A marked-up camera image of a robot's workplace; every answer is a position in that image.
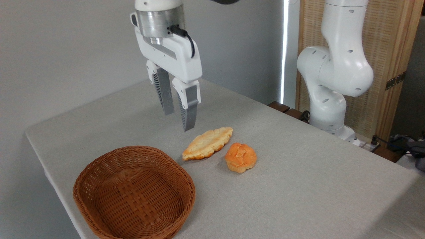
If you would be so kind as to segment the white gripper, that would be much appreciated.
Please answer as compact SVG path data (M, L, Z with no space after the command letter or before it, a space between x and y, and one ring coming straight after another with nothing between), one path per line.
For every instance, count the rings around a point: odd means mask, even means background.
M203 74L196 42L193 41L195 54L192 58L191 43L187 38L173 35L170 38L163 38L161 45L156 45L146 42L137 27L134 28L134 32L141 53L148 59L147 71L150 83L155 86L165 115L174 112L168 74L170 73L175 76L172 84L178 94L183 130L193 129L196 124L197 106L201 103L200 84L197 79Z

